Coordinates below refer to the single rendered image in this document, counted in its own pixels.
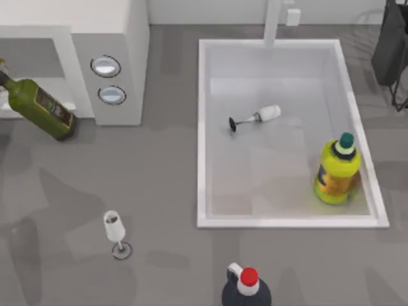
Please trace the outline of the white goblet with black foot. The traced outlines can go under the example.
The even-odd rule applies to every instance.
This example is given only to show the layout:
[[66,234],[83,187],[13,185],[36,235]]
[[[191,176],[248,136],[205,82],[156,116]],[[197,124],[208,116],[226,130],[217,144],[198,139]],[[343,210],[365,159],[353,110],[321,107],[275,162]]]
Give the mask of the white goblet with black foot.
[[235,121],[232,117],[228,119],[230,130],[235,133],[237,126],[246,123],[264,123],[276,119],[281,116],[281,108],[279,105],[266,106],[253,113],[249,118]]

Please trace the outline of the white sink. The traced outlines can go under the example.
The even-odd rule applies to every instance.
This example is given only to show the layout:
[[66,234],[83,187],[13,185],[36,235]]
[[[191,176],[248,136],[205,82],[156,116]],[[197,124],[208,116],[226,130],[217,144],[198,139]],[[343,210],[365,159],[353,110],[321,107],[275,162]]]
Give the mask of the white sink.
[[[198,51],[200,228],[390,225],[339,40],[210,40]],[[279,105],[280,117],[230,130]],[[341,205],[313,191],[324,145],[354,135],[361,168]]]

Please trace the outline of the round microwave knob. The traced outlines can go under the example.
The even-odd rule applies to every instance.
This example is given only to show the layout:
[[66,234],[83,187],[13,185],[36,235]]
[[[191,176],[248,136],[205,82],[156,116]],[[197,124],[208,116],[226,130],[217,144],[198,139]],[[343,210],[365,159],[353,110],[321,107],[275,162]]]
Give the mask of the round microwave knob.
[[121,72],[120,62],[109,55],[92,59],[90,66],[91,70],[102,78],[113,78]]
[[120,105],[125,102],[127,95],[120,87],[111,85],[99,89],[98,98],[107,105]]

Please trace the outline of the white goblet with grey foot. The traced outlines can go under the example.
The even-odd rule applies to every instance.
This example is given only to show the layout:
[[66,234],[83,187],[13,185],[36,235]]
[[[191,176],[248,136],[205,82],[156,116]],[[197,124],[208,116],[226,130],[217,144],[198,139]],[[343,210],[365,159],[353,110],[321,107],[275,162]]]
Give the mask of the white goblet with grey foot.
[[109,210],[104,214],[103,222],[107,239],[113,243],[113,257],[118,260],[125,260],[130,257],[133,248],[124,241],[126,229],[120,215],[114,210]]

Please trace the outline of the yellow-green bottle with green cap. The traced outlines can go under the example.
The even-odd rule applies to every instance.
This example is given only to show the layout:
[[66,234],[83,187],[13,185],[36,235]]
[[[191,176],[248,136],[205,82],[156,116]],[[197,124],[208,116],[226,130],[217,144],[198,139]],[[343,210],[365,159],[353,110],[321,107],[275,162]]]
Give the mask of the yellow-green bottle with green cap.
[[352,133],[344,132],[339,139],[327,142],[314,178],[315,195],[329,205],[345,202],[355,186],[360,164]]

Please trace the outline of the dark jug with red cap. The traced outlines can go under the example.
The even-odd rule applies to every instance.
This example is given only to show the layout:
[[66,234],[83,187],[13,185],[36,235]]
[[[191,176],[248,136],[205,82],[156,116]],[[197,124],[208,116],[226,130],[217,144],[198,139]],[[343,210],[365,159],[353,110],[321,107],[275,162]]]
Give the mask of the dark jug with red cap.
[[231,263],[226,276],[221,293],[222,306],[272,306],[271,291],[255,268]]

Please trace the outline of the tall white tap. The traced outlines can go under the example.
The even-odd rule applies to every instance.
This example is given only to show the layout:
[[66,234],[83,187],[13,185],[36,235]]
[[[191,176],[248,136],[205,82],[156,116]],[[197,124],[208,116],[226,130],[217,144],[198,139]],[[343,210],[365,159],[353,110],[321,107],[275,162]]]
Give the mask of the tall white tap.
[[281,0],[267,0],[265,11],[265,28],[263,41],[265,47],[272,48],[275,41],[277,24],[279,21],[279,13],[281,8]]

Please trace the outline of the pale microwave oven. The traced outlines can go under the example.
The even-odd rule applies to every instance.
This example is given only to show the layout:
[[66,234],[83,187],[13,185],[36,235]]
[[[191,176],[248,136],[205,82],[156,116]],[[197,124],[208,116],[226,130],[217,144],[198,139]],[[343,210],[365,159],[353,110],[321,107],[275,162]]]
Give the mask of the pale microwave oven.
[[[0,57],[9,75],[34,80],[100,126],[141,123],[149,38],[146,0],[0,0]],[[103,55],[120,62],[117,76],[91,70]],[[111,85],[126,92],[125,102],[98,98]]]

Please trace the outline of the dark green glass bottle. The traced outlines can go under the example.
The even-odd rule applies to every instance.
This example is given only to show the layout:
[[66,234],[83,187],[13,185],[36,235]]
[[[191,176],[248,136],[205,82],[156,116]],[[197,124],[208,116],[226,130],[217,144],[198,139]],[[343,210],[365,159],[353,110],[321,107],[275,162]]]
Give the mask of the dark green glass bottle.
[[14,80],[8,75],[6,61],[0,57],[0,87],[8,93],[10,108],[57,141],[75,134],[76,115],[34,80]]

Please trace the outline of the black folding chair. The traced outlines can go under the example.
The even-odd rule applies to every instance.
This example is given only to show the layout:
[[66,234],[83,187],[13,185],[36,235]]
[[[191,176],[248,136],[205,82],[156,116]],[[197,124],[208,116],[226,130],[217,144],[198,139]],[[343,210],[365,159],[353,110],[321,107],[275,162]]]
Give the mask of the black folding chair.
[[397,101],[402,73],[408,68],[408,0],[386,0],[371,64],[377,83],[389,89],[395,110],[408,109],[408,95]]

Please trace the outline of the white wall socket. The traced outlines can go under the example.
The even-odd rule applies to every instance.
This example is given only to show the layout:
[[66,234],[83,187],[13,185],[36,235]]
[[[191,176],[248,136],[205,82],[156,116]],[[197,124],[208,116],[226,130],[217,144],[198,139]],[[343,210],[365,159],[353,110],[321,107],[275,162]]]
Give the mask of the white wall socket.
[[298,26],[301,19],[301,10],[298,8],[291,8],[287,10],[286,26]]

